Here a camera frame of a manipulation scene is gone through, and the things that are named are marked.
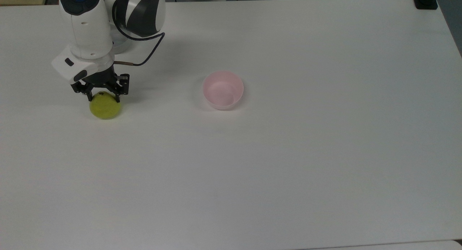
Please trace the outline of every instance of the white table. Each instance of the white table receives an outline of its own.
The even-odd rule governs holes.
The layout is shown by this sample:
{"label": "white table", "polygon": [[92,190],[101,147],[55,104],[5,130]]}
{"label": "white table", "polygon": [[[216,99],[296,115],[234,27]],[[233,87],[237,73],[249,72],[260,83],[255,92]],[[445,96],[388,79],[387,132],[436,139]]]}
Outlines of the white table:
{"label": "white table", "polygon": [[[290,250],[462,237],[462,59],[412,0],[167,4],[115,119],[51,67],[58,7],[0,7],[2,250]],[[142,61],[155,41],[118,60]],[[203,78],[245,95],[208,107]]]}

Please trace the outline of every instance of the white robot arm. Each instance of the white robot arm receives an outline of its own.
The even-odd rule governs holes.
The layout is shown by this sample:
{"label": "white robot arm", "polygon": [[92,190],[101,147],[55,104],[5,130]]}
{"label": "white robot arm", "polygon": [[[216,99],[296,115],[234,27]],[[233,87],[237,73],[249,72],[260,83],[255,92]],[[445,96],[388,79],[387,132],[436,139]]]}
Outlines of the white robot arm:
{"label": "white robot arm", "polygon": [[53,67],[89,101],[91,90],[98,87],[120,102],[119,96],[128,94],[129,75],[114,73],[110,23],[127,31],[122,34],[132,40],[160,38],[157,48],[165,35],[157,34],[165,19],[165,0],[59,0],[59,7],[70,43],[52,61]]}

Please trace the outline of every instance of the plastic bowl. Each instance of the plastic bowl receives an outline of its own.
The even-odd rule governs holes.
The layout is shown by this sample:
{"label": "plastic bowl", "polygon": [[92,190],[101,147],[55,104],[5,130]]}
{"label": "plastic bowl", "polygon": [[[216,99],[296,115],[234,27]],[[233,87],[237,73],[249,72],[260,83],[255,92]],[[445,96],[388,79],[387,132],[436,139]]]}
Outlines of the plastic bowl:
{"label": "plastic bowl", "polygon": [[213,108],[229,110],[244,94],[244,83],[231,71],[215,71],[205,78],[202,90]]}

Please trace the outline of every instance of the yellow-green ball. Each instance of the yellow-green ball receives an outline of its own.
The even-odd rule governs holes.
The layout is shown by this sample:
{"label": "yellow-green ball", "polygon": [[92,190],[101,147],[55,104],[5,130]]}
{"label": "yellow-green ball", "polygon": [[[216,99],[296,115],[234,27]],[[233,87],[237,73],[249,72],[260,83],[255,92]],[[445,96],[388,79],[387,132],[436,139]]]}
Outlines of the yellow-green ball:
{"label": "yellow-green ball", "polygon": [[95,117],[108,119],[115,117],[120,111],[120,103],[107,92],[98,92],[90,102],[90,111]]}

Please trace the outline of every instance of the black cable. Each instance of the black cable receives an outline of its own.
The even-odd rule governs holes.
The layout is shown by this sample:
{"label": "black cable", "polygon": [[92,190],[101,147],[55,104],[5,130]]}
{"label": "black cable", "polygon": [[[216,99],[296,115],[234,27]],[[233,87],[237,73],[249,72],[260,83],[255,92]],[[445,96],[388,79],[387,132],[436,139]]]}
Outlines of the black cable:
{"label": "black cable", "polygon": [[152,39],[155,39],[155,38],[158,38],[160,37],[159,41],[157,41],[157,44],[154,46],[154,48],[152,49],[151,53],[147,56],[147,58],[142,62],[142,63],[132,63],[132,62],[126,62],[126,61],[114,61],[114,64],[122,64],[122,65],[127,65],[127,66],[141,66],[143,64],[145,64],[152,56],[152,54],[154,54],[154,52],[156,51],[157,47],[160,45],[160,42],[162,41],[162,39],[164,38],[165,36],[165,33],[160,33],[158,35],[155,35],[155,36],[151,36],[151,37],[148,37],[148,38],[133,38],[129,35],[127,35],[126,33],[124,33],[124,31],[122,31],[122,29],[120,28],[120,26],[117,24],[117,21],[116,21],[116,14],[114,13],[116,11],[116,7],[117,7],[117,0],[114,2],[114,4],[112,5],[112,21],[114,22],[114,25],[115,27],[117,28],[117,30],[123,35],[125,36],[126,38],[130,39],[130,40],[134,40],[134,41],[147,41],[147,40],[152,40]]}

